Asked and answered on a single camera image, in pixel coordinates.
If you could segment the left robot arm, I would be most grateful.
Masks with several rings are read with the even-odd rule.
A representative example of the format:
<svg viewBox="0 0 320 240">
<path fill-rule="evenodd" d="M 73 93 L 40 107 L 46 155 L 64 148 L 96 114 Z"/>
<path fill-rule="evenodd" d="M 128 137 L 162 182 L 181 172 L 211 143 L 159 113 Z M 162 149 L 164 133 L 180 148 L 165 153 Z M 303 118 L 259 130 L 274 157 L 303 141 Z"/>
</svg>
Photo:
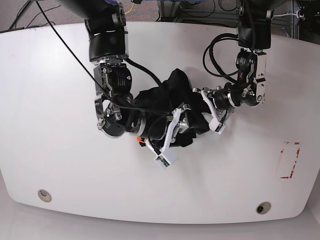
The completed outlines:
<svg viewBox="0 0 320 240">
<path fill-rule="evenodd" d="M 239 0 L 236 6 L 237 33 L 222 33 L 217 35 L 204 50 L 203 56 L 209 57 L 215 72 L 209 70 L 203 63 L 207 73 L 217 78 L 224 78 L 227 83 L 223 88 L 209 90 L 204 95 L 205 102 L 198 95 L 195 110 L 192 112 L 193 123 L 209 125 L 205 114 L 224 112 L 217 122 L 222 126 L 228 114 L 235 108 L 246 104 L 256 107 L 265 99 L 266 62 L 265 50 L 271 47 L 271 22 L 274 10 L 283 4 L 282 0 Z M 222 41 L 237 41 L 241 47 L 235 65 L 236 71 L 226 73 L 214 56 L 214 47 Z"/>
</svg>

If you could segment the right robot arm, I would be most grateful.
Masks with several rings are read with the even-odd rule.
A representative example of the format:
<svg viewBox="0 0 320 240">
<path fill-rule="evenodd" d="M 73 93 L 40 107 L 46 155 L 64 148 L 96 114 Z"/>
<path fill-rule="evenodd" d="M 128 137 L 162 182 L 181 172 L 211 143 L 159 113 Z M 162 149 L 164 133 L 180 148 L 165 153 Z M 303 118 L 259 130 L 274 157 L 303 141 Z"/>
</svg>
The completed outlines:
<svg viewBox="0 0 320 240">
<path fill-rule="evenodd" d="M 96 112 L 99 128 L 111 137 L 131 133 L 143 145 L 160 155 L 165 146 L 187 146 L 194 134 L 172 139 L 175 127 L 172 112 L 189 104 L 192 97 L 186 74 L 176 69 L 156 86 L 131 93 L 132 74 L 129 66 L 148 73 L 149 70 L 129 58 L 126 14 L 115 0 L 63 0 L 61 4 L 84 20 L 89 36 L 89 61 L 95 65 Z"/>
</svg>

